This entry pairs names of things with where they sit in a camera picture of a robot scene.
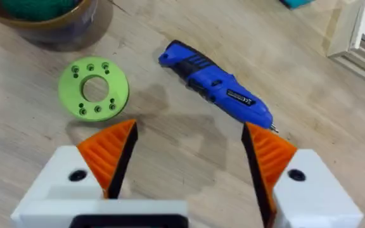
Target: wood grain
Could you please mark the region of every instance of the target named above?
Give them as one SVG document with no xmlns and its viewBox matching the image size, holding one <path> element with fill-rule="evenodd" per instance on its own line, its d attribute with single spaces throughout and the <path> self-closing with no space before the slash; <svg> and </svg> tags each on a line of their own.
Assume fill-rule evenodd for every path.
<svg viewBox="0 0 365 228">
<path fill-rule="evenodd" d="M 87 36 L 70 46 L 35 46 L 0 25 L 0 227 L 56 147 L 128 118 L 138 119 L 139 141 L 124 197 L 186 199 L 193 227 L 262 227 L 242 124 L 158 65 L 172 39 L 261 97 L 280 136 L 317 151 L 365 213 L 365 80 L 325 57 L 336 1 L 293 11 L 275 0 L 100 4 Z M 58 100 L 61 71 L 87 55 L 128 76 L 129 103 L 113 120 L 80 123 Z"/>
</svg>

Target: center hole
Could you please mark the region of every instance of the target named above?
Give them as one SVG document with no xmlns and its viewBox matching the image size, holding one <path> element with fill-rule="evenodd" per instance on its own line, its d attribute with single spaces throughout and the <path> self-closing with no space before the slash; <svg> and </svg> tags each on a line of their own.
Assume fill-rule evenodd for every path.
<svg viewBox="0 0 365 228">
<path fill-rule="evenodd" d="M 100 102 L 108 95 L 109 86 L 105 79 L 94 76 L 84 83 L 82 94 L 87 101 Z"/>
</svg>

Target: green ring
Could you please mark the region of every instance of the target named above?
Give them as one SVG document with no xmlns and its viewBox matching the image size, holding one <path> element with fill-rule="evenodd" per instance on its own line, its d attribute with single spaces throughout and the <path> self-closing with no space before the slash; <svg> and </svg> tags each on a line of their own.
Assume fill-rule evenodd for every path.
<svg viewBox="0 0 365 228">
<path fill-rule="evenodd" d="M 108 95 L 99 102 L 88 101 L 82 93 L 84 84 L 93 77 L 101 77 L 108 83 Z M 63 105 L 77 118 L 88 122 L 102 121 L 124 109 L 129 98 L 129 85 L 123 71 L 110 60 L 86 57 L 64 70 L 58 84 L 58 95 Z"/>
</svg>

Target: bowl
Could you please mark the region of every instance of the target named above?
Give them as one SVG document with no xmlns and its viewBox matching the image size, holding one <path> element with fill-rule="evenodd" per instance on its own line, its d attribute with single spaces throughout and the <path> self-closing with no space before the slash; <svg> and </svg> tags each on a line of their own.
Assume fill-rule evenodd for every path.
<svg viewBox="0 0 365 228">
<path fill-rule="evenodd" d="M 98 0 L 81 0 L 68 13 L 51 20 L 28 22 L 12 18 L 0 6 L 0 22 L 22 37 L 36 42 L 68 42 L 83 34 L 93 22 Z"/>
</svg>

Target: blue object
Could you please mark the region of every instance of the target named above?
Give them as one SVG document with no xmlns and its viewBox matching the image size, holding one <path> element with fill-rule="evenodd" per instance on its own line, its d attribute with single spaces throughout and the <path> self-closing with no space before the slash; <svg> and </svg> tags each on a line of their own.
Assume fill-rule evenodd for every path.
<svg viewBox="0 0 365 228">
<path fill-rule="evenodd" d="M 313 0 L 279 0 L 290 9 L 310 3 Z"/>
<path fill-rule="evenodd" d="M 158 60 L 163 67 L 173 69 L 188 87 L 240 122 L 275 130 L 267 106 L 199 51 L 172 41 Z"/>
</svg>

